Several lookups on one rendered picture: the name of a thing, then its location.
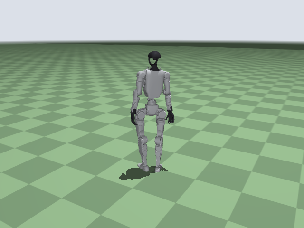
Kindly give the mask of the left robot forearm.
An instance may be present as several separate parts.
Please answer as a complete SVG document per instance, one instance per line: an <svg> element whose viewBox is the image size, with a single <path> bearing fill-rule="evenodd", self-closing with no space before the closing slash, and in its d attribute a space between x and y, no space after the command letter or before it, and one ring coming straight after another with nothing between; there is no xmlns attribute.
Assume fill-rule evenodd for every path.
<svg viewBox="0 0 304 228"><path fill-rule="evenodd" d="M137 94L138 94L138 91L137 91L137 89L135 89L134 92L133 92L132 107L131 107L131 109L130 109L131 112L133 112L133 109L136 109L136 111L137 111L138 102L139 102L139 100L140 100L140 98L137 96Z"/></svg>

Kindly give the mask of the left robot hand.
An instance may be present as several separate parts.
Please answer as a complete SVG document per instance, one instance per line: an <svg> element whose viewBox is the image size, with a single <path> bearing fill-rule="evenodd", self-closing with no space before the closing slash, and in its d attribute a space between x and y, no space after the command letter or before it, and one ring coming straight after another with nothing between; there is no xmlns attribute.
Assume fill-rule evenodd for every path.
<svg viewBox="0 0 304 228"><path fill-rule="evenodd" d="M134 124L134 125L137 125L135 124L135 117L134 117L134 114L136 114L136 109L133 109L133 112L131 112L131 122Z"/></svg>

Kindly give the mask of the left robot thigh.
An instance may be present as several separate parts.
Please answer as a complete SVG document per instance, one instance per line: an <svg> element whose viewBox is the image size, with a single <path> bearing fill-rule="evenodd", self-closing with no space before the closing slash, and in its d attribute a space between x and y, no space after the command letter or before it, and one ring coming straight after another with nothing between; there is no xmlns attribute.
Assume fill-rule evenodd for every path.
<svg viewBox="0 0 304 228"><path fill-rule="evenodd" d="M135 114L135 124L138 138L141 137L143 145L148 142L148 138L144 135L144 118L146 115L146 108L137 109Z"/></svg>

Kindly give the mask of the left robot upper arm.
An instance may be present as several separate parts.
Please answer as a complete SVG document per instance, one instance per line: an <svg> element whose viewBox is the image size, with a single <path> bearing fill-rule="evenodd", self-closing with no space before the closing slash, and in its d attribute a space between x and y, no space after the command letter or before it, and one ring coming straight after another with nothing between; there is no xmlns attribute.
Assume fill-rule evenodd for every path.
<svg viewBox="0 0 304 228"><path fill-rule="evenodd" d="M144 71L139 71L137 73L137 80L136 80L136 89L138 91L138 96L142 95L142 86L143 86L143 78L146 76L146 70Z"/></svg>

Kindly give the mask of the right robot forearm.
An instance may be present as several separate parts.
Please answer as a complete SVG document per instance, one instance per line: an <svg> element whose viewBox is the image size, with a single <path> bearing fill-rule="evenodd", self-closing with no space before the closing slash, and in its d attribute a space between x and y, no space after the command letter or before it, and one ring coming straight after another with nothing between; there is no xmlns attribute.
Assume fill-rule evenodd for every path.
<svg viewBox="0 0 304 228"><path fill-rule="evenodd" d="M167 110L171 110L170 106L171 105L171 93L165 96L165 100L166 100L166 106L167 106Z"/></svg>

